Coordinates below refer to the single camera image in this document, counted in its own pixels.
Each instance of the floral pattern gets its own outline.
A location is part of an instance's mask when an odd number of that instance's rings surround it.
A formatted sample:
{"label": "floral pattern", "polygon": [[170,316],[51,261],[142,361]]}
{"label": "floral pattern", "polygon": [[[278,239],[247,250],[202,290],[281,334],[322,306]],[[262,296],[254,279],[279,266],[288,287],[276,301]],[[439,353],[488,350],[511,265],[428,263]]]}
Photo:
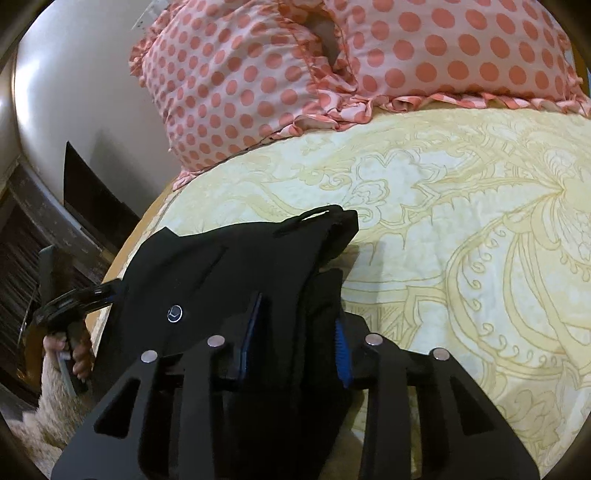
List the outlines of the floral pattern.
{"label": "floral pattern", "polygon": [[357,210],[333,262],[346,309],[402,348],[449,349],[544,475],[591,411],[591,122],[437,107],[236,157],[172,195],[144,239]]}

